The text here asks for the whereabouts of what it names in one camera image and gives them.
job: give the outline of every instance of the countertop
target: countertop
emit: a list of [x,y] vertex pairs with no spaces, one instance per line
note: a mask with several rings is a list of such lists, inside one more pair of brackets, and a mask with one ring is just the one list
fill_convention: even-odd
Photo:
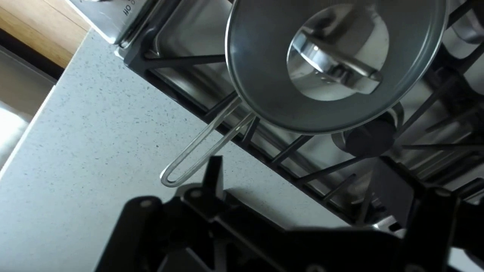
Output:
[[[205,122],[113,50],[87,36],[0,172],[2,272],[93,270],[126,201],[175,193],[159,172]],[[277,223],[345,225],[240,146],[221,154],[226,187]]]

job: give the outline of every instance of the metal pan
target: metal pan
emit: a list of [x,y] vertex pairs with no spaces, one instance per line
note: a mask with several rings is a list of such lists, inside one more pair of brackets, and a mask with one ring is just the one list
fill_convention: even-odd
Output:
[[[283,128],[306,134],[349,130],[380,116],[400,101],[430,65],[447,25],[445,3],[444,0],[238,0],[228,25],[226,54],[240,96],[199,134],[181,157],[162,170],[161,181],[170,187],[185,182],[212,154],[241,133],[256,114]],[[373,7],[386,22],[389,46],[380,68],[353,56],[358,50],[355,42],[359,39],[345,39],[342,34],[342,39],[329,43],[327,40],[332,37],[320,39],[305,28],[309,21],[314,22],[315,15],[323,12],[324,16],[332,16],[332,12],[326,12],[342,4],[350,4],[356,10],[356,13],[350,12],[345,16],[347,21],[353,15],[361,18],[361,9]],[[288,68],[288,56],[293,48],[317,74],[355,92],[335,101],[321,101],[305,95]],[[345,69],[345,77],[341,77],[341,68]],[[243,101],[250,105],[253,113],[185,170],[184,176],[170,179],[172,172]]]
[[287,54],[299,28],[315,13],[349,0],[240,0],[228,30],[228,63],[243,99],[262,118],[302,133],[361,125],[397,104],[436,54],[445,25],[444,0],[380,0],[389,30],[383,77],[371,95],[339,101],[303,95],[288,74]]

